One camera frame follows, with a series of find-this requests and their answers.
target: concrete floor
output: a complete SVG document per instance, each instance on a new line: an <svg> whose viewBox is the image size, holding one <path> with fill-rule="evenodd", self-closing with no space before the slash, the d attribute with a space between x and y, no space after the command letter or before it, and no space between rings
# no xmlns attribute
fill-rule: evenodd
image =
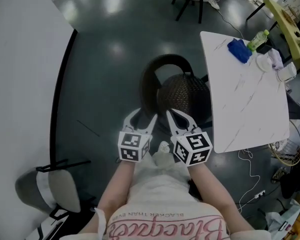
<svg viewBox="0 0 300 240"><path fill-rule="evenodd" d="M241 37L207 3L203 6L202 24L198 24L198 4L189 5L179 22L175 21L184 0L176 0L175 5L171 5L171 1L53 1L78 31L61 90L56 145L59 160L92 161L69 170L82 199L93 195L98 201L118 165L115 161L119 131L123 119L141 106L138 87L146 64L158 55L179 54L190 62L197 77L203 77L207 69L199 33L208 31ZM246 23L246 17L257 8L247 0L221 0L219 4L220 12L247 40L251 40L256 32L269 29L274 22L265 9ZM160 80L164 81L172 70L161 71ZM292 96L300 99L300 77L293 81ZM207 133L212 139L212 128L207 129ZM155 131L151 151L161 140L167 139L168 136ZM260 175L261 179L243 203L262 190L269 193L275 189L277 185L271 184L270 179L280 167L268 149L258 147L251 151L254 155L251 173ZM207 162L235 202L256 183L256 178L249 177L249 163L239 160L237 155L238 152L213 152ZM246 205L243 216L248 217L256 228L263 228L264 221L256 220L259 217L257 209L280 211L276 201L280 196L278 188L258 203Z"/></svg>

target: white t-shirt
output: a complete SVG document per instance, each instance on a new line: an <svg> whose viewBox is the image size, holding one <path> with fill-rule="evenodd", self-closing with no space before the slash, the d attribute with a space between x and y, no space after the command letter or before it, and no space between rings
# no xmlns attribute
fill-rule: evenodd
<svg viewBox="0 0 300 240"><path fill-rule="evenodd" d="M104 236L104 232L85 233L62 240L271 240L265 230L229 236L220 212L193 198L186 181L166 173L152 175L130 189L127 204L112 215Z"/></svg>

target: cable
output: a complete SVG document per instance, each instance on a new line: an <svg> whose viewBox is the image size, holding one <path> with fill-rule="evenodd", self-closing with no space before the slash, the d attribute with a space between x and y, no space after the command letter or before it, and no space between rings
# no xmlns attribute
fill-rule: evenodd
<svg viewBox="0 0 300 240"><path fill-rule="evenodd" d="M274 188L269 194L265 194L264 197L270 196L273 192L275 192L280 187L280 184Z"/></svg>
<svg viewBox="0 0 300 240"><path fill-rule="evenodd" d="M267 16L270 20L272 20L273 18L269 17L266 12L264 11L264 9L261 9L261 11L263 11L264 15Z"/></svg>
<svg viewBox="0 0 300 240"><path fill-rule="evenodd" d="M257 201L255 201L255 202L241 202L240 205L253 205L253 204L258 203L258 202L260 201L260 199L261 199L261 196L259 196L259 199L258 199Z"/></svg>
<svg viewBox="0 0 300 240"><path fill-rule="evenodd" d="M242 39L245 39L239 29L235 28L234 25L232 25L229 21L226 21L225 18L224 18L224 16L221 14L221 12L219 10L217 10L217 12L221 15L221 17L222 17L222 19L223 19L224 22L230 24L231 27L233 27L236 31L238 31L240 33L240 35L242 36Z"/></svg>
<svg viewBox="0 0 300 240"><path fill-rule="evenodd" d="M281 202L281 200L279 198L276 199L277 201L279 201L279 203L281 204L282 208L286 211L286 207L284 206L284 204Z"/></svg>
<svg viewBox="0 0 300 240"><path fill-rule="evenodd" d="M248 156L249 156L250 159L252 159L252 158L254 157L254 155L252 154L252 152L249 151L249 149L244 149L243 151L247 152L247 154L248 154ZM243 161L249 161L249 176L250 176L251 178L258 177L258 180L257 180L257 182L254 184L254 186L253 186L251 189L249 189L247 192L245 192L245 193L241 196L241 198L240 198L240 200L239 200L239 209L238 209L238 210L240 211L240 213L242 213L242 208L243 208L246 204L250 203L253 199L255 199L255 197L254 197L254 198L252 198L249 202L247 202L246 204L244 204L243 206L241 206L241 200L242 200L242 198L244 198L244 196L245 196L248 192L250 192L251 190L253 190L253 189L256 187L256 185L258 184L258 182L260 181L260 178L261 178L259 175L251 175L251 161L250 161L250 159L244 159L244 158L241 158L241 157L239 156L240 152L243 153L243 151L242 151L242 150L239 150L239 151L238 151L238 158L239 158L240 160L243 160Z"/></svg>

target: white table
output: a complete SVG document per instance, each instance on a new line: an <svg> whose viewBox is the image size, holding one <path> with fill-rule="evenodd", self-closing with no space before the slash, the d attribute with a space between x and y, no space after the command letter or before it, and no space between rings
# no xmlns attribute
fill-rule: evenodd
<svg viewBox="0 0 300 240"><path fill-rule="evenodd" d="M287 139L287 96L276 72L260 70L257 53L241 63L228 50L232 36L202 31L200 37L211 93L214 151L237 151Z"/></svg>

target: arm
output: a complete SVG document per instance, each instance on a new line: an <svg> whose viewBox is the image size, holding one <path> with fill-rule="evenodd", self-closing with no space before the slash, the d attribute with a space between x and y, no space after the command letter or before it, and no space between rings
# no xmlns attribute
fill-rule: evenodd
<svg viewBox="0 0 300 240"><path fill-rule="evenodd" d="M188 170L204 202L219 210L231 233L254 230L239 213L229 192L204 163L190 166Z"/></svg>
<svg viewBox="0 0 300 240"><path fill-rule="evenodd" d="M135 162L121 161L98 204L98 209L104 211L106 222L111 215L127 202L127 197L132 182ZM99 225L98 215L95 213L81 233L97 233Z"/></svg>

